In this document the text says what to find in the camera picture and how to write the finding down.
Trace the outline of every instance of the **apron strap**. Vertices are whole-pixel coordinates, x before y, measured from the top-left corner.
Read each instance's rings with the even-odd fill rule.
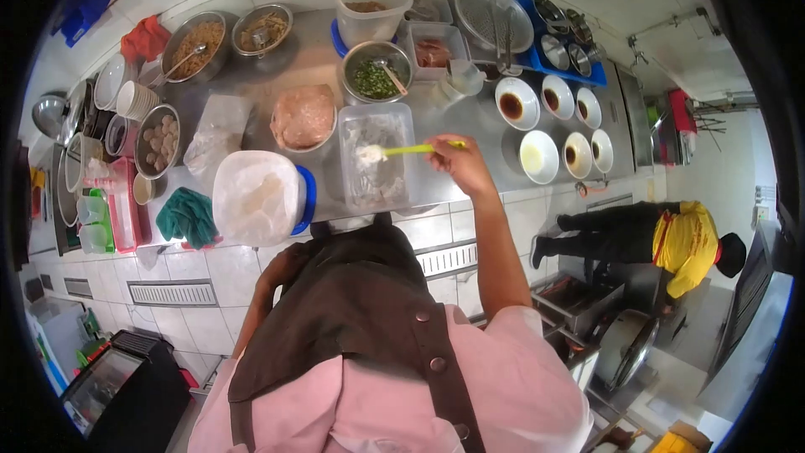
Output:
[[[232,446],[246,444],[249,453],[254,453],[251,401],[229,403],[229,425],[232,428]]]
[[[409,318],[436,416],[453,425],[465,451],[485,453],[467,384],[446,336],[448,323],[444,305],[419,305],[409,310]]]
[[[674,220],[673,217],[670,216],[670,212],[668,210],[662,213],[662,220],[665,222],[665,227],[662,229],[662,235],[659,237],[659,244],[657,245],[657,253],[654,255],[654,259],[651,260],[652,265],[657,265],[657,260],[659,259],[659,253],[662,251],[662,247],[665,245],[665,236],[668,234],[668,228],[670,227],[670,223]]]

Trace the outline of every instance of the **kitchen counter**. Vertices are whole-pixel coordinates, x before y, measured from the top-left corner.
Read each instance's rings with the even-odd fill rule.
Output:
[[[192,139],[201,113],[209,95],[248,96],[259,99],[262,109],[271,109],[277,94],[284,88],[300,84],[329,85],[336,96],[337,107],[344,105],[343,90],[338,83],[340,57],[332,47],[329,25],[335,17],[333,9],[300,13],[294,17],[291,34],[277,49],[263,60],[256,57],[232,57],[208,83],[179,83],[160,88],[164,100],[173,105],[182,122],[184,146]],[[614,65],[605,62],[609,81],[607,87],[593,87],[603,112],[602,128],[609,134],[615,150],[615,162],[606,176],[616,179],[634,174],[634,162],[629,137],[629,125],[615,74]],[[543,75],[526,72],[522,78],[532,87],[539,88]],[[518,161],[520,140],[526,134],[508,126],[498,113],[494,101],[494,83],[487,83],[478,96],[460,101],[446,111],[436,110],[428,103],[428,92],[433,83],[415,83],[409,95],[402,100],[411,108],[414,118],[414,132],[417,143],[438,133],[451,132],[475,137],[486,159],[498,191],[501,193],[535,187],[523,173]],[[287,156],[295,164],[309,169],[317,181],[317,207],[314,221],[359,216],[348,210],[341,181],[340,144],[337,131],[322,147],[306,154],[289,153],[280,149],[269,129],[268,115],[253,111],[249,117],[247,130],[243,137],[244,149],[263,149]],[[570,133],[578,131],[589,138],[592,130],[575,116],[569,120],[559,120],[544,109],[536,129],[548,133],[558,145],[564,143]],[[412,207],[427,206],[467,199],[447,174],[434,171],[425,161],[417,161],[420,197]],[[166,174],[165,192],[148,204],[148,221],[153,227],[150,245],[166,243],[156,229],[156,214],[170,194],[180,186],[193,189],[195,179],[187,168],[179,166]],[[603,178],[595,166],[585,179],[592,182]],[[575,178],[559,166],[559,172],[551,184],[574,182]]]

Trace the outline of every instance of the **red basket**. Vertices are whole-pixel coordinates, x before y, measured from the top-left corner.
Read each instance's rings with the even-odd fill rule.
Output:
[[[115,170],[126,172],[126,191],[109,196],[109,216],[112,218],[112,236],[115,249],[121,253],[137,250],[143,244],[143,231],[140,229],[140,218],[135,201],[134,183],[137,175],[135,160],[121,157],[112,163]]]

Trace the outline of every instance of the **blue lid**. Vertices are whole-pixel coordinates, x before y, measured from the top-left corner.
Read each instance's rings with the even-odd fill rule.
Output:
[[[293,231],[291,231],[292,237],[294,235],[298,235],[310,225],[310,222],[313,220],[313,212],[316,210],[316,178],[314,178],[313,174],[310,173],[310,170],[304,166],[296,165],[296,170],[304,179],[304,185],[307,188],[307,195],[305,196],[302,220],[300,220],[299,224],[294,226]]]
[[[336,53],[340,57],[344,57],[349,52],[349,48],[344,41],[341,40],[341,34],[338,33],[338,18],[332,20],[330,24],[330,37],[332,38],[332,47],[336,48]],[[397,36],[391,37],[391,43],[397,44]]]

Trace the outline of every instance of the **pink shirt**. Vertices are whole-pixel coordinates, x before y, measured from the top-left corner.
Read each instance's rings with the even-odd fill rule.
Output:
[[[587,398],[543,338],[536,310],[507,307],[481,331],[445,306],[448,336],[464,375],[486,450],[578,451],[592,427]],[[224,362],[196,420],[188,451],[233,448]],[[437,418],[428,384],[415,374],[326,360],[252,402],[257,451],[464,451]]]

